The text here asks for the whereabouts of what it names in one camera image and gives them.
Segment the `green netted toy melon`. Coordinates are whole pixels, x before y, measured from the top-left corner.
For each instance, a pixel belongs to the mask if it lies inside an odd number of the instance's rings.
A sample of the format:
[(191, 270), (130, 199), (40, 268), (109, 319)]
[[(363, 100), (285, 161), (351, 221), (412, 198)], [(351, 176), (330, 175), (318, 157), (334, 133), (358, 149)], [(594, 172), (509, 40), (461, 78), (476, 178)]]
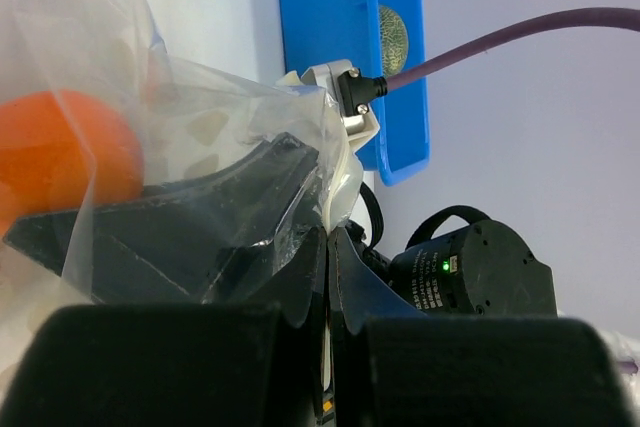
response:
[(400, 73), (409, 55), (409, 37), (400, 15), (388, 6), (379, 6), (379, 30), (383, 74), (390, 77)]

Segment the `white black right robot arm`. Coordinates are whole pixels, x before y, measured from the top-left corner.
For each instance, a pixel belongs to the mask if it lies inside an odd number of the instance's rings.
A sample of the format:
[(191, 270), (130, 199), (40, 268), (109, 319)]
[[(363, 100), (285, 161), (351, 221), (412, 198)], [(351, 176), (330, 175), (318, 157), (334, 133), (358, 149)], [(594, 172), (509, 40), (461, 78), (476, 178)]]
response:
[(274, 303), (291, 324), (321, 329), (334, 257), (352, 327), (372, 316), (556, 314), (551, 269), (477, 209), (434, 214), (393, 259), (364, 243), (356, 223), (327, 233), (318, 158), (281, 134), (219, 172), (99, 206), (87, 222), (62, 208), (20, 216), (4, 240), (58, 275), (85, 234), (88, 295), (101, 304)]

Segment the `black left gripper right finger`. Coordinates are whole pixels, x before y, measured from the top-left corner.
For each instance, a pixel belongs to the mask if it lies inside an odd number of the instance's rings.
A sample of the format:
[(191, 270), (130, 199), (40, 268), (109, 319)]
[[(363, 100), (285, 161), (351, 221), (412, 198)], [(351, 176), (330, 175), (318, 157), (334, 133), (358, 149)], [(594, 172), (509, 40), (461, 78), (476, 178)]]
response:
[(340, 426), (635, 426), (613, 357), (571, 318), (428, 316), (393, 293), (343, 229), (328, 240)]

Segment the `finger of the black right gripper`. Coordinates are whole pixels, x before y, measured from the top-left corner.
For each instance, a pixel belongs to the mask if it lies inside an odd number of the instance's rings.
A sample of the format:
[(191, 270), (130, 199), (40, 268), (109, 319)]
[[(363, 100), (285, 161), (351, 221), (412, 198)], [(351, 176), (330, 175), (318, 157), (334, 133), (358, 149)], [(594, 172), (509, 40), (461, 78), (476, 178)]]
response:
[(320, 227), (318, 160), (283, 133), (133, 201), (20, 217), (4, 239), (96, 303), (239, 301)]

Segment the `orange toy fruit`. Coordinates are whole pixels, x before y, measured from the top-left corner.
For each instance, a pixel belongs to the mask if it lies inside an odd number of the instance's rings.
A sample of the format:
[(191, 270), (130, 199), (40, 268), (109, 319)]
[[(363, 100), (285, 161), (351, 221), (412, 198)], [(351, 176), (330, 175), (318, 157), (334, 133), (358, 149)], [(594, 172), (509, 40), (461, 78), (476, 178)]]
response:
[(101, 100), (61, 90), (1, 105), (1, 232), (24, 215), (141, 195), (143, 151), (125, 118)]

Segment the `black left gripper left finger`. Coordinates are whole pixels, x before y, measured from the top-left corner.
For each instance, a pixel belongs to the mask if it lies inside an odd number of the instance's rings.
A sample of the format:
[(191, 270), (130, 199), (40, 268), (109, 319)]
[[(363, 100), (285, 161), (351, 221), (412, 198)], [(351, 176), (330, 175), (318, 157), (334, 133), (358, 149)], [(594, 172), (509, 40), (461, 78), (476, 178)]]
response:
[(74, 306), (51, 315), (1, 408), (5, 426), (314, 426), (327, 236), (234, 303)]

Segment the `clear polka dot zip bag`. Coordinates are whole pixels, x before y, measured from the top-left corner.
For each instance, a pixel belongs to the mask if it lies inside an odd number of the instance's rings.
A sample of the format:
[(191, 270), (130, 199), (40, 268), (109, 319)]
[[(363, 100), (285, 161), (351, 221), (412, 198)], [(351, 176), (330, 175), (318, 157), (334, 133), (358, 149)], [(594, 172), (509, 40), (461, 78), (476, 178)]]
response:
[[(351, 216), (363, 169), (337, 102), (295, 74), (263, 85), (170, 55), (146, 0), (1, 0), (1, 105), (72, 90), (121, 114), (143, 151), (143, 190), (229, 167), (289, 133), (319, 154), (325, 231)], [(1, 383), (8, 386), (41, 325), (88, 300), (8, 246), (1, 232)]]

